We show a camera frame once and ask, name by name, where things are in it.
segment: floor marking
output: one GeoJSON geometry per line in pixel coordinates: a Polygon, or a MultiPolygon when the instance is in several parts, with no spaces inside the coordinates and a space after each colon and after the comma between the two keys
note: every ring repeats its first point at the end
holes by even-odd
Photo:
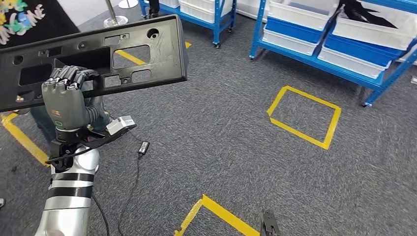
{"type": "Polygon", "coordinates": [[[198,210],[201,206],[205,206],[208,210],[213,212],[215,215],[220,217],[226,223],[231,225],[233,228],[237,229],[245,236],[259,236],[259,232],[254,230],[248,224],[228,212],[221,205],[217,204],[215,201],[203,194],[203,197],[193,206],[190,213],[187,215],[183,223],[181,224],[181,231],[174,231],[174,236],[182,236],[190,222],[194,219],[198,210]]]}
{"type": "Polygon", "coordinates": [[[326,150],[328,150],[328,148],[330,147],[330,143],[331,143],[331,140],[333,139],[333,135],[334,135],[334,132],[336,130],[337,122],[339,121],[341,112],[342,112],[342,109],[340,107],[338,107],[337,105],[329,103],[327,101],[324,101],[324,100],[322,100],[318,97],[315,97],[313,95],[310,95],[306,92],[300,91],[300,90],[298,90],[296,88],[293,88],[293,87],[290,87],[290,86],[285,86],[279,91],[279,93],[277,94],[277,96],[276,96],[275,100],[273,101],[272,105],[267,110],[267,113],[269,115],[269,119],[273,124],[283,128],[284,130],[286,130],[286,131],[288,131],[292,134],[295,134],[295,135],[299,136],[300,138],[305,139],[305,140],[307,140],[307,141],[309,141],[309,142],[311,142],[311,143],[313,143],[313,144],[315,144],[319,147],[322,147],[326,150]],[[331,122],[330,122],[330,125],[328,127],[328,131],[327,131],[325,140],[323,142],[321,142],[319,140],[316,140],[316,139],[314,139],[314,138],[312,138],[312,137],[310,137],[306,134],[303,134],[303,133],[299,132],[298,130],[293,129],[293,128],[289,127],[288,125],[286,125],[286,124],[284,124],[280,121],[277,121],[277,120],[275,120],[274,118],[271,117],[273,111],[275,110],[276,106],[278,105],[279,101],[284,96],[284,94],[287,90],[289,90],[291,92],[295,92],[295,93],[297,93],[301,96],[304,96],[306,98],[309,98],[313,101],[316,101],[318,103],[321,103],[325,106],[328,106],[328,107],[331,107],[331,108],[334,109],[334,114],[333,114],[333,117],[331,118],[331,122]]]}
{"type": "Polygon", "coordinates": [[[48,155],[42,151],[36,144],[30,140],[17,126],[15,126],[11,120],[17,117],[16,113],[12,113],[9,116],[1,116],[1,124],[7,131],[30,152],[42,165],[46,166],[45,161],[48,160],[48,155]]]}
{"type": "Polygon", "coordinates": [[[194,204],[193,208],[191,208],[191,211],[188,213],[188,215],[186,216],[186,218],[181,224],[181,231],[175,230],[174,236],[182,236],[184,234],[184,231],[187,229],[188,225],[194,219],[195,215],[200,210],[202,204],[203,204],[203,199],[198,200],[198,202],[194,204]]]}
{"type": "MultiPolygon", "coordinates": [[[[191,43],[185,42],[185,47],[186,48],[189,48],[191,45],[192,45],[191,43]]],[[[130,61],[132,61],[132,62],[134,62],[136,64],[138,64],[138,65],[146,64],[146,62],[142,61],[139,58],[136,58],[136,57],[130,55],[129,53],[127,53],[127,52],[125,52],[123,50],[117,50],[117,51],[115,51],[115,53],[119,54],[120,56],[122,56],[122,57],[124,57],[124,58],[126,58],[126,59],[128,59],[128,60],[130,60],[130,61]]]]}

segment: black plastic panel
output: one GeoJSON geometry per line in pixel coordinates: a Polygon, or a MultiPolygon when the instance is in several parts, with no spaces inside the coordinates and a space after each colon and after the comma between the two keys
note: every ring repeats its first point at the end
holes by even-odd
{"type": "Polygon", "coordinates": [[[44,105],[41,84],[54,67],[64,65],[95,69],[103,78],[120,78],[119,85],[85,91],[84,97],[186,81],[188,57],[181,21],[170,15],[0,50],[0,112],[44,105]],[[105,44],[105,38],[116,40],[105,44]],[[141,45],[149,46],[149,63],[114,68],[114,51],[141,45]],[[150,71],[149,79],[134,83],[132,74],[139,71],[150,71]],[[16,102],[17,95],[26,101],[16,102]]]}

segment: blue metal shelf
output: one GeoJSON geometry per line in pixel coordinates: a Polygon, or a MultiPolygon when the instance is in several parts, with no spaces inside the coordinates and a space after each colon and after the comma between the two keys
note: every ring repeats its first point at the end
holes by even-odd
{"type": "MultiPolygon", "coordinates": [[[[177,14],[179,17],[185,21],[197,24],[199,26],[203,26],[205,28],[208,28],[213,31],[213,44],[214,45],[220,45],[220,33],[225,28],[233,29],[235,27],[235,19],[236,19],[236,5],[237,0],[233,0],[232,4],[232,11],[227,13],[226,15],[221,17],[221,12],[223,10],[225,1],[223,1],[223,4],[220,4],[220,0],[215,0],[215,14],[214,14],[214,23],[211,24],[209,22],[197,19],[193,16],[187,15],[185,13],[182,13],[180,10],[180,6],[177,8],[172,8],[163,4],[159,5],[160,11],[168,13],[168,14],[177,14]],[[223,22],[226,18],[229,17],[229,20],[224,22],[223,24],[220,24],[223,22]]],[[[141,5],[141,11],[142,16],[146,16],[146,10],[145,7],[149,7],[149,3],[145,3],[144,0],[139,0],[139,4],[141,5]]]]}
{"type": "MultiPolygon", "coordinates": [[[[259,7],[258,18],[256,20],[255,32],[252,39],[252,48],[250,50],[249,57],[253,59],[256,56],[256,51],[258,47],[265,48],[267,50],[282,54],[284,56],[290,57],[292,59],[301,61],[305,64],[313,66],[317,69],[326,71],[333,75],[339,76],[343,79],[356,83],[358,85],[365,86],[373,90],[372,94],[364,102],[364,106],[372,106],[373,102],[378,99],[404,72],[406,72],[413,63],[417,60],[417,50],[412,53],[410,57],[406,59],[405,62],[401,63],[387,78],[384,78],[382,73],[377,79],[372,79],[355,72],[346,70],[339,66],[327,63],[325,61],[317,59],[317,54],[319,49],[315,51],[312,56],[307,56],[300,54],[270,43],[262,41],[260,38],[260,31],[262,28],[262,17],[264,15],[265,4],[267,0],[261,0],[259,7]]],[[[409,11],[412,13],[417,13],[417,0],[365,0],[374,4],[384,5],[391,8],[409,11]]]]}
{"type": "Polygon", "coordinates": [[[333,64],[330,64],[328,62],[322,61],[320,59],[317,58],[318,52],[316,52],[315,54],[313,54],[312,56],[308,56],[305,54],[301,54],[286,48],[282,48],[279,46],[276,46],[274,44],[270,44],[267,42],[262,41],[262,38],[260,38],[257,42],[257,45],[260,47],[263,47],[267,50],[273,51],[275,53],[279,53],[282,54],[286,57],[301,61],[305,64],[308,64],[310,66],[313,66],[317,69],[326,71],[328,73],[331,73],[333,75],[342,77],[346,80],[352,81],[356,84],[360,84],[362,86],[368,87],[368,88],[372,88],[375,90],[380,89],[381,84],[382,84],[382,78],[383,78],[383,73],[381,73],[381,75],[377,78],[377,79],[372,79],[366,76],[363,76],[361,74],[355,73],[353,71],[347,70],[345,68],[339,67],[339,66],[335,66],[333,64]]]}

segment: cable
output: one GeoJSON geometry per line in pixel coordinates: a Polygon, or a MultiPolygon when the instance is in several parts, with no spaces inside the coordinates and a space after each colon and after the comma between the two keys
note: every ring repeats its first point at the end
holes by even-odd
{"type": "Polygon", "coordinates": [[[138,159],[137,159],[137,162],[136,162],[136,163],[137,163],[137,165],[138,165],[138,169],[137,169],[137,171],[136,171],[136,180],[135,180],[135,183],[134,183],[134,185],[133,185],[132,189],[130,190],[129,199],[127,200],[126,204],[124,204],[124,206],[123,206],[123,208],[122,208],[122,210],[121,210],[120,217],[119,217],[119,221],[118,221],[118,232],[119,232],[119,234],[120,234],[121,236],[124,236],[124,234],[121,232],[121,229],[120,229],[120,223],[121,223],[121,221],[122,221],[122,219],[123,219],[123,215],[124,215],[124,212],[126,211],[127,205],[129,205],[129,202],[130,202],[130,200],[131,200],[131,199],[132,199],[132,197],[133,197],[133,192],[134,192],[134,190],[136,189],[136,187],[137,187],[137,185],[138,185],[138,183],[139,183],[139,160],[142,158],[142,156],[143,156],[143,154],[139,154],[139,157],[138,157],[138,159]]]}
{"type": "Polygon", "coordinates": [[[104,211],[103,211],[103,209],[101,208],[100,203],[98,203],[97,198],[95,198],[94,193],[91,193],[91,196],[92,196],[93,200],[95,201],[95,204],[97,205],[98,209],[100,210],[101,215],[103,216],[104,224],[106,224],[106,232],[107,232],[107,236],[110,236],[109,223],[107,222],[106,215],[104,215],[104,211]]]}
{"type": "Polygon", "coordinates": [[[77,152],[77,153],[74,153],[74,154],[71,154],[71,155],[60,156],[60,157],[57,157],[57,158],[52,158],[52,159],[49,159],[49,160],[45,161],[45,163],[46,164],[52,164],[55,161],[61,161],[61,160],[64,160],[64,159],[67,159],[67,158],[70,158],[70,157],[78,156],[78,155],[84,154],[84,153],[86,153],[88,151],[91,151],[91,148],[88,148],[88,149],[86,149],[84,151],[77,152]]]}

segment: robot finger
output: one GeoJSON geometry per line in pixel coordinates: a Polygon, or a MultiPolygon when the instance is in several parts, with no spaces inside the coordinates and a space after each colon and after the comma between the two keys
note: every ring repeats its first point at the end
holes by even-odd
{"type": "Polygon", "coordinates": [[[65,74],[68,72],[68,70],[70,69],[70,66],[64,66],[64,68],[61,70],[61,72],[54,78],[56,82],[60,81],[62,77],[65,76],[65,74]]]}

